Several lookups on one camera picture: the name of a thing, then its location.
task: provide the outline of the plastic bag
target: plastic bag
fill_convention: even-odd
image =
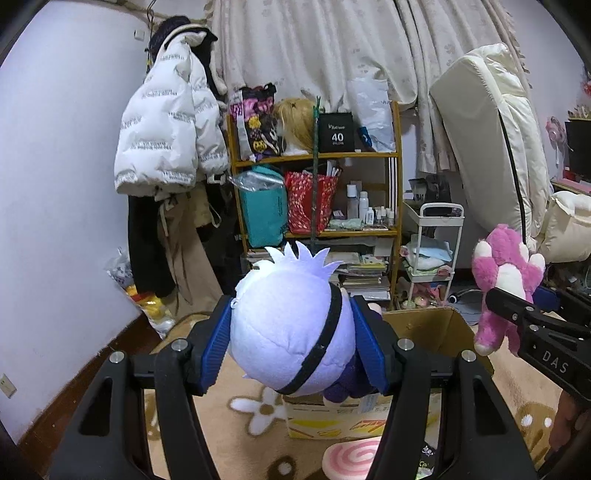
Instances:
[[[246,192],[260,192],[261,190],[273,190],[285,187],[282,179],[252,170],[243,171],[235,177],[230,177],[230,182]]]
[[[127,296],[145,313],[150,325],[156,330],[160,338],[166,338],[176,322],[166,305],[155,294],[138,293],[135,288],[134,276],[131,273],[131,263],[127,251],[120,249],[119,255],[107,264],[106,271],[117,282],[117,285],[125,291]]]
[[[230,96],[230,114],[238,129],[238,144],[243,160],[260,160],[281,154],[277,120],[271,115],[277,89],[272,83],[254,88],[243,87]]]
[[[347,94],[363,142],[376,152],[395,151],[388,82],[370,78],[350,80],[347,82]]]

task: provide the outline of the plastic wrap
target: plastic wrap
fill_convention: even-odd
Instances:
[[[174,327],[175,320],[166,305],[153,293],[138,293],[127,251],[119,250],[119,255],[106,266],[109,276],[117,282],[127,296],[145,313],[150,325],[160,338],[166,338]]]
[[[261,190],[273,190],[285,187],[283,180],[252,170],[243,171],[235,177],[230,177],[230,181],[236,187],[246,192],[260,192]]]
[[[388,82],[357,78],[347,82],[351,112],[360,126],[367,147],[376,152],[396,151],[392,110],[388,98]]]

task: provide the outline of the pink plush bear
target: pink plush bear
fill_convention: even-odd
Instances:
[[[509,350],[517,355],[520,343],[517,327],[486,307],[486,292],[498,287],[532,302],[531,296],[544,277],[544,267],[544,257],[541,254],[530,257],[521,236],[507,225],[498,225],[486,240],[478,242],[472,259],[472,273],[484,296],[474,338],[477,353],[490,355],[497,351],[506,335]]]

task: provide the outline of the human hand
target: human hand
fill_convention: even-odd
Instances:
[[[574,398],[563,391],[558,401],[558,411],[550,433],[549,443],[552,450],[557,452],[570,441],[573,426],[576,430],[583,428],[591,410],[581,413],[582,411],[583,409],[577,405]]]

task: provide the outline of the shelf board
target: shelf board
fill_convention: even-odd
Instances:
[[[410,280],[413,283],[431,283],[431,282],[435,282],[435,281],[448,281],[448,280],[451,280],[454,275],[454,272],[450,273],[449,275],[447,275],[445,277],[437,275],[436,273],[427,274],[427,275],[414,275],[413,268],[410,265],[408,265],[406,260],[403,261],[402,267],[403,267],[403,269],[406,270],[408,276],[410,277]]]
[[[319,153],[318,158],[321,160],[329,160],[333,158],[398,158],[396,152],[333,152],[333,153]],[[282,163],[288,161],[312,160],[312,154],[307,155],[286,155],[284,157],[266,157],[259,161],[237,161],[234,162],[236,167],[250,167],[252,165],[264,165],[265,163]]]
[[[462,226],[464,217],[421,217],[418,212],[407,202],[403,203],[404,210],[411,220],[418,226]]]
[[[341,238],[347,236],[391,236],[395,237],[398,231],[395,228],[388,230],[324,230],[318,234],[318,238]],[[310,235],[300,235],[298,233],[286,232],[285,238],[310,238]]]

